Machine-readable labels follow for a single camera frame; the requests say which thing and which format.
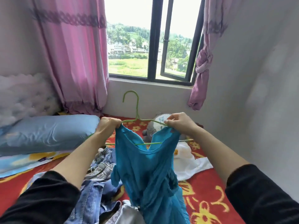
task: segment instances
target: window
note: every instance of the window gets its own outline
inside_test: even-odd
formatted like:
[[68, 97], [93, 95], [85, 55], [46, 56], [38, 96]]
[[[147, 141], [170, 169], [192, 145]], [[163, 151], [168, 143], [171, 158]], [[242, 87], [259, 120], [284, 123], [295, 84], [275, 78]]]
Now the window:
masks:
[[110, 77], [192, 85], [204, 0], [105, 0], [105, 9]]

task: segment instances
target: totoro plush toy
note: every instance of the totoro plush toy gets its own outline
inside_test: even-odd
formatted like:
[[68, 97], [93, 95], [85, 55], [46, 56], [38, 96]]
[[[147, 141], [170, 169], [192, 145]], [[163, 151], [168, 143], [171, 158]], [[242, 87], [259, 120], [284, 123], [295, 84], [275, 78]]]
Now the totoro plush toy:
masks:
[[[167, 120], [167, 118], [170, 115], [171, 114], [158, 113], [153, 120], [164, 123], [164, 121]], [[147, 125], [147, 129], [142, 132], [143, 141], [145, 143], [151, 143], [152, 142], [152, 136], [154, 135], [154, 133], [156, 133], [159, 130], [162, 130], [164, 127], [166, 127], [166, 126], [164, 126], [162, 124], [158, 124], [158, 123], [153, 122], [153, 121], [149, 122], [148, 125]], [[185, 139], [186, 139], [185, 135], [180, 136], [180, 140], [185, 140]]]

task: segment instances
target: curtain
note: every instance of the curtain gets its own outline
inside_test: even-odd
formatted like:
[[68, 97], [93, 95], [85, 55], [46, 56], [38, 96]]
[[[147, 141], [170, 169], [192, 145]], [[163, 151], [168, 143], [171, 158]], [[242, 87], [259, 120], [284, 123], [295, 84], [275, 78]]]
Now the curtain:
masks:
[[209, 67], [213, 59], [212, 51], [241, 2], [242, 0], [205, 0], [204, 47], [196, 59], [197, 76], [188, 102], [193, 110], [200, 110], [207, 97]]
[[107, 99], [104, 0], [28, 0], [64, 109], [101, 115]]

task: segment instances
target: green clothes hanger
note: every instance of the green clothes hanger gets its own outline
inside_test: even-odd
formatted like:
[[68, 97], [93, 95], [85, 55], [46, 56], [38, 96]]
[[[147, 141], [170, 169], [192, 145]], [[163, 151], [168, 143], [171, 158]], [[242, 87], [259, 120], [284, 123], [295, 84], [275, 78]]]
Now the green clothes hanger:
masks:
[[[162, 124], [162, 125], [164, 125], [164, 126], [167, 126], [165, 123], [161, 123], [161, 122], [156, 121], [156, 120], [153, 120], [153, 119], [141, 119], [141, 118], [139, 117], [139, 113], [138, 113], [139, 96], [138, 96], [138, 94], [137, 94], [136, 91], [134, 91], [134, 90], [128, 90], [127, 92], [125, 92], [124, 95], [123, 95], [123, 103], [125, 102], [125, 96], [126, 96], [126, 94], [129, 93], [129, 92], [134, 93], [134, 94], [136, 95], [136, 97], [137, 97], [137, 104], [136, 104], [136, 118], [135, 118], [135, 119], [124, 120], [124, 121], [122, 121], [122, 123], [125, 123], [125, 122], [135, 122], [135, 121], [137, 121], [137, 120], [141, 120], [141, 121], [153, 121], [153, 122]], [[181, 141], [179, 141], [179, 142], [187, 142], [187, 141], [193, 141], [193, 139], [181, 140]], [[141, 143], [141, 144], [135, 144], [135, 145], [152, 145], [152, 144], [162, 144], [162, 142]]]

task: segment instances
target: black sleeve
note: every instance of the black sleeve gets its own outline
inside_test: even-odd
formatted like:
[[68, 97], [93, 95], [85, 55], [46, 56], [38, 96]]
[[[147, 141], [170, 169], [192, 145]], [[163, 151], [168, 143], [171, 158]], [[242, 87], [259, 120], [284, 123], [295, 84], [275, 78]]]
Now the black sleeve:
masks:
[[0, 223], [64, 223], [80, 191], [55, 171], [48, 171], [28, 188], [0, 217]]
[[299, 223], [299, 204], [255, 165], [235, 170], [225, 192], [246, 224]]

